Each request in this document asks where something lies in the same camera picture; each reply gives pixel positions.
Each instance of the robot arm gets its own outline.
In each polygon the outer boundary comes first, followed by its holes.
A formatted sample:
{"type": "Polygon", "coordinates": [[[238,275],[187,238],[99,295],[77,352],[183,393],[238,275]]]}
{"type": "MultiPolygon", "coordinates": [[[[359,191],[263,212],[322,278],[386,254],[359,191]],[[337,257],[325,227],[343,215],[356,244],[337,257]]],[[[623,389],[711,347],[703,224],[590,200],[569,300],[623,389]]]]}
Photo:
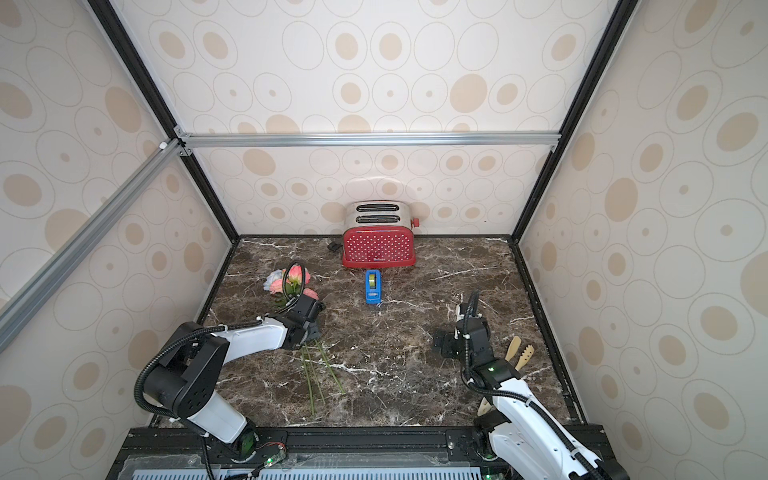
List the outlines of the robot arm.
{"type": "MultiPolygon", "coordinates": [[[[257,441],[254,425],[216,392],[221,367],[252,353],[292,350],[319,338],[316,318],[323,308],[321,302],[301,295],[282,316],[257,317],[255,325],[206,334],[171,350],[147,377],[144,392],[183,424],[216,437],[230,458],[246,461],[257,441]]],[[[184,323],[166,346],[202,328],[194,322],[184,323]]]]}
{"type": "Polygon", "coordinates": [[[478,453],[502,458],[525,480],[628,480],[619,464],[606,465],[568,433],[519,372],[494,356],[488,323],[476,313],[478,297],[474,300],[474,307],[463,303],[457,308],[455,330],[438,332],[434,347],[445,358],[462,359],[467,386],[486,394],[496,407],[475,420],[478,453]]]}

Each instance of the pink flower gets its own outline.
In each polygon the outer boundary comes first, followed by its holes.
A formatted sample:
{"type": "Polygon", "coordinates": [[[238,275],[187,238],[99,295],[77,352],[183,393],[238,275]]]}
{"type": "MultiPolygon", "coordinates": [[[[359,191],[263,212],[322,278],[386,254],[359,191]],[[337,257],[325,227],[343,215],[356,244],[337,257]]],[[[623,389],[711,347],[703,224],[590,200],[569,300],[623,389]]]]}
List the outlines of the pink flower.
{"type": "Polygon", "coordinates": [[[283,292],[283,278],[279,278],[272,282],[272,285],[270,285],[270,293],[273,295],[275,293],[282,293],[283,292]]]}
{"type": "Polygon", "coordinates": [[[311,288],[305,288],[303,293],[306,296],[311,296],[315,300],[320,300],[319,298],[317,298],[317,292],[315,290],[312,290],[311,288]]]}
{"type": "MultiPolygon", "coordinates": [[[[310,272],[307,271],[307,269],[304,269],[304,283],[308,284],[310,282],[310,272]]],[[[301,283],[301,267],[298,265],[294,265],[291,267],[290,272],[288,272],[288,280],[296,283],[301,283]]]]}

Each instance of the artificial flower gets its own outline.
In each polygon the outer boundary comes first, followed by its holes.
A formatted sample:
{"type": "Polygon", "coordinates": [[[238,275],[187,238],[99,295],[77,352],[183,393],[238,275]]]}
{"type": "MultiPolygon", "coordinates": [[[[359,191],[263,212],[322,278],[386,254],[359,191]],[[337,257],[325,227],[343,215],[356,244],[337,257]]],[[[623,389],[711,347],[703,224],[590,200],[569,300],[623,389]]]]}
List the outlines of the artificial flower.
{"type": "Polygon", "coordinates": [[[306,296],[311,296],[315,300],[320,300],[317,297],[317,292],[315,290],[312,290],[311,288],[305,288],[304,291],[303,291],[303,294],[306,295],[306,296]]]}
{"type": "Polygon", "coordinates": [[[282,280],[282,279],[283,279],[283,271],[275,270],[274,272],[270,273],[270,275],[264,281],[264,289],[269,293],[274,293],[271,288],[272,284],[275,283],[275,280],[282,280]]]}
{"type": "MultiPolygon", "coordinates": [[[[304,269],[304,284],[307,285],[310,283],[310,272],[307,271],[307,269],[304,269]]],[[[301,267],[298,265],[294,265],[291,267],[290,272],[288,272],[288,281],[289,282],[297,282],[301,283],[301,267]]]]}
{"type": "Polygon", "coordinates": [[[273,295],[275,293],[282,293],[283,292],[283,276],[281,275],[279,279],[272,282],[272,284],[269,286],[270,293],[273,295]]]}

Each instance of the white flower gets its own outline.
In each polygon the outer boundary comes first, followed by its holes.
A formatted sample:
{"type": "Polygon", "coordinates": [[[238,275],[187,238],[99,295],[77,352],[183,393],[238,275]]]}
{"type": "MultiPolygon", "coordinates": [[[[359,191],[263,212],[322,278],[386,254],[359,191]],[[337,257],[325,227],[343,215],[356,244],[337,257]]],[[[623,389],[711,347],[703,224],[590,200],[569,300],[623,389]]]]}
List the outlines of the white flower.
{"type": "Polygon", "coordinates": [[[270,291],[270,285],[272,285],[275,280],[280,280],[283,278],[283,271],[282,270],[275,270],[274,272],[270,273],[270,275],[266,278],[266,281],[264,282],[264,289],[269,292],[270,291]]]}

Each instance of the black frame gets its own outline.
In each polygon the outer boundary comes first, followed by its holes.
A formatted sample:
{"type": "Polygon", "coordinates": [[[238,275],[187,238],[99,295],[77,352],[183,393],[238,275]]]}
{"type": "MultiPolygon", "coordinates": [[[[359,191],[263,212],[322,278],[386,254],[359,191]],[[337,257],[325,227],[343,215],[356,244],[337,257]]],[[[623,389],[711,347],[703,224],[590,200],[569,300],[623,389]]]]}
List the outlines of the black frame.
{"type": "MultiPolygon", "coordinates": [[[[131,41],[131,37],[125,30],[125,27],[120,22],[118,14],[112,7],[112,4],[109,0],[88,0],[88,3],[91,5],[99,23],[101,23],[104,32],[112,42],[115,51],[117,51],[120,59],[123,61],[123,65],[125,65],[128,73],[131,74],[134,82],[136,82],[136,85],[144,96],[144,99],[147,101],[147,104],[149,104],[149,107],[152,109],[157,121],[160,122],[163,131],[168,138],[177,138],[183,147],[184,139],[180,138],[175,131],[177,126],[176,119],[170,112],[165,100],[163,100],[163,96],[157,89],[154,80],[152,80],[152,77],[147,70],[147,66],[144,64],[144,61],[141,60],[138,50],[131,41]]],[[[200,192],[203,194],[203,198],[208,203],[208,207],[214,213],[216,220],[218,220],[219,225],[221,225],[227,238],[230,239],[231,243],[236,242],[238,239],[237,230],[235,230],[235,226],[232,224],[224,206],[214,192],[214,188],[205,176],[205,173],[200,167],[200,163],[197,161],[194,154],[191,151],[188,151],[188,155],[183,155],[181,160],[192,177],[192,180],[197,185],[197,188],[200,189],[200,192]]]]}
{"type": "MultiPolygon", "coordinates": [[[[600,425],[566,425],[565,429],[603,460],[616,458],[600,425]]],[[[291,454],[317,453],[425,453],[441,455],[451,462],[480,467],[483,474],[506,473],[509,464],[501,459],[485,461],[472,447],[472,427],[287,427],[258,428],[260,443],[278,441],[291,454]]],[[[116,480],[129,457],[200,454],[200,436],[188,429],[131,429],[107,474],[116,480]]],[[[215,449],[210,462],[222,468],[256,468],[273,452],[258,450],[258,458],[238,464],[215,449]]]]}
{"type": "Polygon", "coordinates": [[[574,97],[571,107],[568,109],[568,113],[565,115],[563,125],[560,127],[560,141],[558,146],[547,156],[547,160],[544,162],[544,166],[541,169],[541,173],[538,175],[538,179],[528,195],[528,200],[525,202],[520,219],[515,225],[515,229],[512,231],[512,241],[517,244],[525,233],[525,229],[531,222],[531,218],[536,212],[541,197],[544,196],[544,192],[549,185],[549,180],[552,179],[554,171],[557,169],[560,159],[563,156],[568,144],[571,143],[576,127],[578,127],[581,116],[584,114],[584,110],[587,108],[589,101],[592,99],[592,94],[595,88],[600,83],[600,79],[605,72],[605,68],[608,66],[608,62],[611,60],[611,56],[621,39],[621,34],[624,33],[624,29],[629,23],[634,9],[637,6],[638,0],[619,0],[614,9],[611,19],[608,21],[608,25],[605,27],[603,36],[598,43],[598,47],[594,52],[592,60],[589,62],[587,71],[584,74],[584,78],[581,80],[576,96],[574,97]]]}
{"type": "MultiPolygon", "coordinates": [[[[558,379],[560,379],[563,385],[564,397],[566,405],[568,406],[571,416],[577,419],[582,424],[584,423],[584,412],[579,404],[578,397],[575,395],[571,378],[568,375],[568,371],[565,368],[565,364],[562,359],[560,350],[557,348],[557,344],[552,335],[550,323],[546,317],[546,314],[541,307],[541,301],[538,298],[535,286],[531,280],[528,268],[525,265],[522,252],[520,250],[520,240],[527,228],[528,224],[533,217],[541,198],[554,174],[560,159],[563,156],[576,127],[586,109],[588,102],[590,101],[595,88],[600,81],[608,62],[616,48],[619,39],[621,38],[624,29],[629,22],[638,0],[619,0],[610,21],[604,31],[604,34],[598,44],[598,48],[592,58],[584,79],[582,80],[573,103],[566,114],[561,127],[561,139],[558,142],[558,146],[554,152],[550,153],[545,161],[541,173],[536,180],[533,190],[531,191],[528,200],[523,208],[521,217],[515,225],[515,229],[512,235],[508,238],[508,242],[511,248],[511,254],[515,258],[515,263],[520,272],[523,284],[528,293],[528,297],[531,301],[531,308],[541,329],[541,333],[545,339],[545,343],[549,350],[550,357],[553,362],[553,367],[558,379]]],[[[147,70],[146,65],[141,59],[137,49],[130,39],[127,31],[122,25],[117,13],[108,0],[88,0],[91,5],[97,20],[101,23],[102,28],[110,38],[115,50],[123,61],[131,77],[136,82],[139,90],[146,99],[150,108],[154,112],[155,117],[161,124],[161,127],[165,131],[165,134],[169,138],[178,138],[179,141],[184,144],[183,138],[180,138],[180,132],[177,131],[177,122],[174,116],[170,112],[165,100],[163,99],[160,91],[157,89],[157,85],[154,83],[152,77],[147,70]]],[[[235,254],[235,250],[240,243],[240,240],[248,237],[283,237],[280,235],[264,235],[264,236],[241,236],[238,235],[237,230],[232,224],[227,212],[225,211],[218,196],[214,192],[210,182],[208,181],[205,173],[200,167],[200,163],[195,158],[191,150],[187,151],[188,155],[183,156],[182,160],[187,168],[190,176],[193,178],[195,184],[203,194],[208,206],[214,213],[219,224],[223,228],[225,234],[229,238],[232,246],[227,254],[221,271],[219,272],[213,287],[211,288],[208,298],[204,304],[199,318],[197,321],[202,323],[207,315],[207,311],[210,305],[214,301],[217,291],[223,281],[226,271],[230,265],[230,262],[235,254]]],[[[457,237],[493,237],[487,235],[467,235],[457,237]]],[[[406,430],[396,427],[379,429],[281,429],[286,433],[288,438],[286,441],[289,444],[289,449],[294,452],[318,452],[328,451],[328,445],[334,445],[340,452],[389,452],[389,451],[404,451],[401,447],[404,435],[425,435],[420,437],[422,447],[425,443],[429,444],[432,452],[445,450],[450,454],[450,449],[447,447],[447,438],[449,432],[451,435],[461,435],[462,432],[467,433],[467,430],[471,427],[455,427],[455,428],[443,428],[443,427],[431,427],[431,428],[419,428],[410,427],[406,430]],[[445,438],[440,440],[438,444],[434,441],[437,437],[443,435],[445,438]],[[339,439],[353,438],[358,439],[357,446],[350,446],[343,442],[339,443],[339,439]],[[321,439],[319,442],[303,442],[307,439],[321,439]]],[[[566,429],[574,436],[579,438],[587,447],[601,452],[610,452],[610,456],[613,456],[611,447],[607,442],[604,432],[601,431],[599,425],[567,425],[566,429]],[[588,435],[588,438],[580,437],[581,434],[588,435]]],[[[418,445],[405,445],[408,447],[408,452],[413,449],[418,449],[418,445]]],[[[118,459],[115,461],[112,470],[108,478],[117,478],[124,460],[131,454],[144,453],[144,454],[167,454],[172,452],[189,452],[199,451],[200,443],[197,435],[189,432],[186,429],[133,429],[131,434],[126,439],[123,448],[118,455],[118,459]]]]}
{"type": "Polygon", "coordinates": [[[541,299],[539,299],[531,274],[528,272],[528,266],[526,265],[525,258],[520,250],[520,240],[522,239],[525,230],[528,228],[528,225],[544,196],[547,186],[557,170],[565,150],[568,148],[568,145],[573,138],[579,121],[584,114],[584,110],[586,110],[587,105],[605,72],[605,68],[611,60],[611,56],[621,39],[621,35],[624,33],[624,29],[627,27],[627,23],[629,23],[632,14],[634,13],[637,3],[638,0],[619,0],[617,3],[616,9],[614,10],[613,15],[611,15],[611,19],[608,21],[605,32],[600,39],[600,43],[598,43],[594,56],[587,67],[584,79],[579,85],[573,103],[571,103],[571,107],[565,115],[563,125],[560,128],[561,136],[558,146],[547,156],[547,160],[541,169],[541,173],[536,179],[536,183],[531,194],[528,196],[528,200],[525,202],[523,211],[509,240],[512,256],[515,258],[515,264],[518,267],[518,272],[525,285],[525,291],[528,293],[528,299],[531,301],[531,309],[533,310],[536,322],[541,330],[541,335],[544,337],[547,350],[549,350],[554,373],[560,380],[560,384],[562,384],[566,406],[571,413],[571,417],[579,419],[582,423],[586,422],[584,409],[581,407],[581,403],[578,400],[573,381],[568,374],[568,369],[566,368],[563,356],[554,339],[551,324],[544,311],[544,307],[541,305],[541,299]]]}

